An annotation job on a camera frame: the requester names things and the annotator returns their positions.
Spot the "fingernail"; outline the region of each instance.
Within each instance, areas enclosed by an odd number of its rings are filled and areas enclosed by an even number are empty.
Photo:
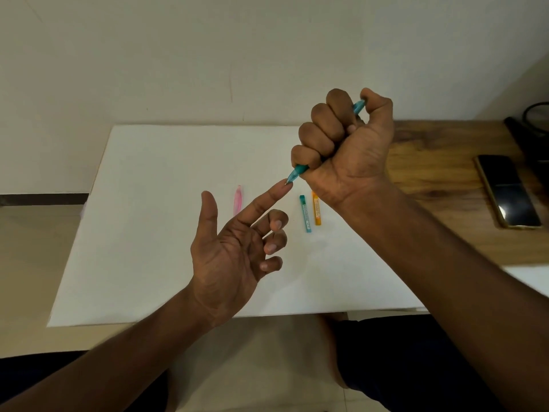
[[[271,254],[275,250],[276,250],[276,244],[275,243],[270,243],[270,244],[265,246],[265,253]]]

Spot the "white wall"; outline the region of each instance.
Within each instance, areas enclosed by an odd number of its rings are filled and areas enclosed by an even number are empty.
[[[89,191],[118,122],[299,124],[333,87],[391,96],[396,118],[505,117],[549,94],[548,11],[549,0],[0,0],[0,193]]]

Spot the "person's left forearm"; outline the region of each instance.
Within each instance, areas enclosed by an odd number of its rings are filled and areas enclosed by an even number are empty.
[[[211,329],[187,289],[153,314],[0,406],[12,411],[123,411]]]

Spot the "white table top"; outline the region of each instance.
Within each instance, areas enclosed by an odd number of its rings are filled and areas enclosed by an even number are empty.
[[[189,247],[200,193],[232,217],[237,185],[243,205],[291,171],[297,127],[116,126],[79,226],[48,326],[137,321],[192,277]],[[290,221],[283,269],[265,277],[238,316],[422,306],[361,238],[327,205],[322,226],[305,232],[299,179],[277,205]],[[547,268],[513,275],[544,293]]]

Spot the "desk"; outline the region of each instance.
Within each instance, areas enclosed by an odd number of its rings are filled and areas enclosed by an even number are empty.
[[[49,324],[135,321],[161,305],[192,274],[188,247],[199,212],[194,195],[203,188],[214,192],[221,227],[230,218],[237,184],[250,198],[287,175],[296,132],[296,127],[115,127]],[[268,155],[254,155],[260,148]],[[472,163],[481,153],[507,154],[520,164],[520,152],[502,124],[401,122],[388,169],[406,193],[500,265],[548,263],[547,228],[497,227]],[[248,170],[262,167],[269,171]],[[541,188],[522,164],[519,172],[547,223]],[[287,231],[294,244],[282,254],[287,267],[267,276],[239,315],[421,306],[326,205],[325,225],[318,235],[306,235],[297,201],[292,201],[299,194],[310,196],[303,181],[278,205],[291,219]],[[511,270],[549,293],[546,272]]]

